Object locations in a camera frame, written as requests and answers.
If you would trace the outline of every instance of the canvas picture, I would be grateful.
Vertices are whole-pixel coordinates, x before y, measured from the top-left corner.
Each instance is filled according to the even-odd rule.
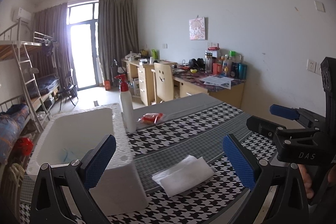
[[[205,40],[205,18],[189,20],[190,40]]]

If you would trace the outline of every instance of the black headphones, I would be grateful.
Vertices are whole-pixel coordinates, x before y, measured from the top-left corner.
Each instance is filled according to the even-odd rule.
[[[197,60],[196,59],[190,59],[189,60],[189,67],[191,69],[199,69],[199,68],[204,68],[205,67],[205,64],[204,64],[204,60],[203,58],[198,58]]]

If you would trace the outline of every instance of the gray curtain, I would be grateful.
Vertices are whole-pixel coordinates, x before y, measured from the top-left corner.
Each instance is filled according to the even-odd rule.
[[[68,71],[73,68],[73,60],[71,54],[71,44],[68,36],[67,26],[68,4],[63,3],[51,8],[35,13],[33,21],[33,30],[53,36],[59,42],[56,51],[58,75],[61,85],[65,86],[64,79]],[[31,55],[32,65],[39,69],[36,75],[38,78],[54,73],[51,57],[45,56],[42,51],[35,52]],[[75,85],[77,84],[76,74],[73,74]]]
[[[114,59],[120,63],[130,51],[139,52],[133,0],[99,0],[98,45],[104,80],[110,80]]]

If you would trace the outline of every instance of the tiled floor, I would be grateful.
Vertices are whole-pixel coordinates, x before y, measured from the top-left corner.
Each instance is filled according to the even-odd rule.
[[[107,105],[113,103],[120,103],[119,100],[119,88],[113,88],[111,90],[106,91],[104,87],[96,87],[87,90],[81,90],[78,92],[78,104],[73,106],[70,102],[69,98],[65,103],[65,98],[62,101],[62,108],[61,111],[59,110],[60,100],[54,104],[51,108],[50,112],[51,115],[59,114],[59,113],[66,113],[72,112],[74,110],[80,109],[88,109],[94,107],[93,101],[98,101],[98,104]],[[77,98],[72,98],[73,102],[76,104]],[[138,97],[133,97],[133,108],[139,108],[145,106],[141,99]]]

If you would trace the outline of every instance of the human hand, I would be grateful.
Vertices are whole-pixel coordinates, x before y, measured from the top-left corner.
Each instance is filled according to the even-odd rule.
[[[299,166],[301,176],[302,176],[302,179],[303,179],[304,188],[306,189],[307,198],[311,199],[314,196],[314,191],[311,188],[311,183],[312,183],[311,177],[307,173],[307,169],[304,165],[298,164],[298,166]],[[336,184],[336,165],[334,165],[332,167],[332,169],[330,170],[330,172],[328,174],[328,182],[329,182],[330,185]]]

